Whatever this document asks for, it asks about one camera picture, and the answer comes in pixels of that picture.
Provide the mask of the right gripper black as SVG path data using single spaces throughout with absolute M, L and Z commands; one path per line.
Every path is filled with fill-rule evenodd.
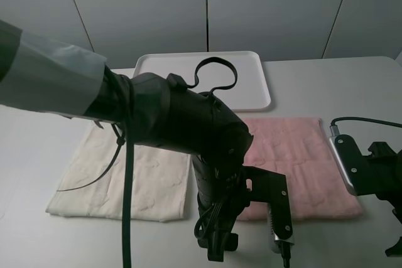
M 401 221 L 401 152 L 395 152 L 386 142 L 372 143 L 364 159 L 369 176 L 363 181 L 364 192 L 393 206 L 392 213 Z

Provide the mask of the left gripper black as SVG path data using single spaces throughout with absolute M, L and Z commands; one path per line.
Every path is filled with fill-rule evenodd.
M 239 236 L 232 232 L 237 217 L 250 205 L 243 166 L 206 163 L 200 156 L 191 161 L 197 183 L 199 218 L 194 236 L 207 249 L 209 261 L 223 261 L 226 251 L 238 247 Z

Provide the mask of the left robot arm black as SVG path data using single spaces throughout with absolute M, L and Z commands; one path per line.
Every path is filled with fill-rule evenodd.
M 122 259 L 131 266 L 135 145 L 190 154 L 200 177 L 194 235 L 211 261 L 237 247 L 232 232 L 244 205 L 244 156 L 253 136 L 213 92 L 193 91 L 182 77 L 112 72 L 106 59 L 79 46 L 1 23 L 1 104 L 32 112 L 107 122 L 126 146 Z

